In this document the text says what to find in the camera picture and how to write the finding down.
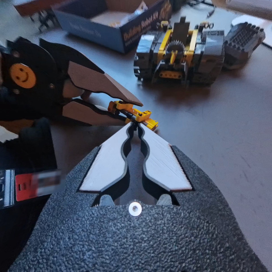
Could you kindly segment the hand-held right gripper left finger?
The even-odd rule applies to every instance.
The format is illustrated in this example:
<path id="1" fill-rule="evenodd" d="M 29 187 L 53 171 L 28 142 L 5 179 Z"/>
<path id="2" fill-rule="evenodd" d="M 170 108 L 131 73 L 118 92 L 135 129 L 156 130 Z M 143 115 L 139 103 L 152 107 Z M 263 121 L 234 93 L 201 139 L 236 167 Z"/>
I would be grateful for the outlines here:
<path id="1" fill-rule="evenodd" d="M 101 193 L 127 173 L 125 144 L 131 138 L 131 122 L 103 142 L 79 187 L 81 192 Z"/>

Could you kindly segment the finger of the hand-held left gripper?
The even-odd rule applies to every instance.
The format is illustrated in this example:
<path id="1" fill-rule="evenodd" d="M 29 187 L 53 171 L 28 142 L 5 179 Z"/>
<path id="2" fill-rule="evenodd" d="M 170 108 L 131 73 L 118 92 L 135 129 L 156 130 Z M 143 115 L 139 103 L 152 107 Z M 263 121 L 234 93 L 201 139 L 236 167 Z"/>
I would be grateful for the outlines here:
<path id="1" fill-rule="evenodd" d="M 115 115 L 107 108 L 86 103 L 71 101 L 62 108 L 62 116 L 92 126 L 125 126 L 126 117 Z"/>
<path id="2" fill-rule="evenodd" d="M 126 103 L 143 106 L 143 103 L 124 86 L 107 73 L 100 73 L 72 61 L 68 62 L 67 73 L 70 79 L 65 80 L 63 97 L 80 96 L 84 91 L 105 93 L 112 98 L 118 98 Z"/>

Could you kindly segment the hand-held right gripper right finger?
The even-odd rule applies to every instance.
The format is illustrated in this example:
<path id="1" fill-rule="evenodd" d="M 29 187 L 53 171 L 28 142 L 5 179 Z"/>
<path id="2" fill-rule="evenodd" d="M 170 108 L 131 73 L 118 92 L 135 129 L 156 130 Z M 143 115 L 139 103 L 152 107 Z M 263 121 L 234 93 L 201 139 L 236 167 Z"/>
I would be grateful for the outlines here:
<path id="1" fill-rule="evenodd" d="M 144 155 L 145 177 L 168 192 L 192 191 L 172 145 L 143 124 L 138 126 L 138 136 Z"/>

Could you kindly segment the yellow toy brick assembly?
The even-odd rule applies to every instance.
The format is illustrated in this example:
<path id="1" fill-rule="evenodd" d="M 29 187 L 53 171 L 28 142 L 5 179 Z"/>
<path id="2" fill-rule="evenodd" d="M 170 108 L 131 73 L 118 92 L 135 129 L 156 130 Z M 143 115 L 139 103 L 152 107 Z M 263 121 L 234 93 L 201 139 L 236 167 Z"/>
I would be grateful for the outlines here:
<path id="1" fill-rule="evenodd" d="M 130 122 L 143 124 L 148 129 L 155 131 L 158 127 L 158 122 L 150 118 L 151 111 L 140 111 L 133 107 L 133 104 L 119 100 L 111 101 L 107 110 L 114 115 L 114 117 L 124 121 L 126 124 Z"/>

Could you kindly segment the grey desk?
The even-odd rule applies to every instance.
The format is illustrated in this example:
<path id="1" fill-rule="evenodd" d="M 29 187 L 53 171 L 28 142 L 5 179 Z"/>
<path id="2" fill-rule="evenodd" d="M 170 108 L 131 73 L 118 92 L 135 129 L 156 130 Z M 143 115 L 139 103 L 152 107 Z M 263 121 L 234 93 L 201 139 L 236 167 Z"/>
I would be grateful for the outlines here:
<path id="1" fill-rule="evenodd" d="M 76 193 L 95 148 L 53 195 L 10 271 L 271 271 L 271 53 L 259 47 L 244 70 L 210 89 L 137 83 L 132 56 L 98 49 L 62 30 L 41 35 L 97 61 L 160 123 L 193 186 L 156 206 L 141 184 L 133 139 L 130 187 L 115 206 Z"/>

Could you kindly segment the dark printed box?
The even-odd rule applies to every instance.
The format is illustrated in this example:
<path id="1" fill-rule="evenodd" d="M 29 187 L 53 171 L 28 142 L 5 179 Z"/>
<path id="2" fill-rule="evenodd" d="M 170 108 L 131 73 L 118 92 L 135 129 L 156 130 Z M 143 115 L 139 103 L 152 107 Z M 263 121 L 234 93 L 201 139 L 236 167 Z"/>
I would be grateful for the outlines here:
<path id="1" fill-rule="evenodd" d="M 172 15 L 170 0 L 78 0 L 52 6 L 68 33 L 120 53 L 128 53 L 143 34 Z"/>

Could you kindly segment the person's dark clothed body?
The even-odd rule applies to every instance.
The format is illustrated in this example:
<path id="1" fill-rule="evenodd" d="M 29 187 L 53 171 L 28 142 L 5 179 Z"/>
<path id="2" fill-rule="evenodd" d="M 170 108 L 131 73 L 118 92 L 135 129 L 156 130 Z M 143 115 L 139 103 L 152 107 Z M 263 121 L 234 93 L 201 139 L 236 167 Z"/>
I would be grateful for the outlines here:
<path id="1" fill-rule="evenodd" d="M 5 169 L 18 169 L 20 173 L 59 169 L 48 119 L 35 121 L 23 128 L 18 138 L 1 142 L 0 170 Z M 22 251 L 50 196 L 0 210 L 0 271 L 7 271 Z"/>

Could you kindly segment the red badge holder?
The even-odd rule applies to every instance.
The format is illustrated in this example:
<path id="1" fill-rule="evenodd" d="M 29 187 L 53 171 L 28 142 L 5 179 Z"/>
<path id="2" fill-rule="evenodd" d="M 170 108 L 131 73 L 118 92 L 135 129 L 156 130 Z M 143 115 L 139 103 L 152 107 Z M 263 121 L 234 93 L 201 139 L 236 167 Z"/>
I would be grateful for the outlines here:
<path id="1" fill-rule="evenodd" d="M 59 169 L 20 173 L 18 169 L 0 171 L 0 209 L 65 189 L 66 178 Z"/>

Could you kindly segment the grey yellow toy brick vehicle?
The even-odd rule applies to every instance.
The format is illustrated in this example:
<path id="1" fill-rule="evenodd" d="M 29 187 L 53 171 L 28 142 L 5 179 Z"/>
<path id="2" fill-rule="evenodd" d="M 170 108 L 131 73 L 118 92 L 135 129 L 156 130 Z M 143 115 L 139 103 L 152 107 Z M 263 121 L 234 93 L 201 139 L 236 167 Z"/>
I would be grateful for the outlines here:
<path id="1" fill-rule="evenodd" d="M 201 22 L 190 28 L 186 17 L 174 26 L 157 23 L 142 35 L 134 55 L 134 75 L 140 81 L 173 79 L 183 85 L 210 86 L 222 70 L 241 69 L 266 38 L 264 29 L 248 22 L 233 26 L 227 35 Z"/>

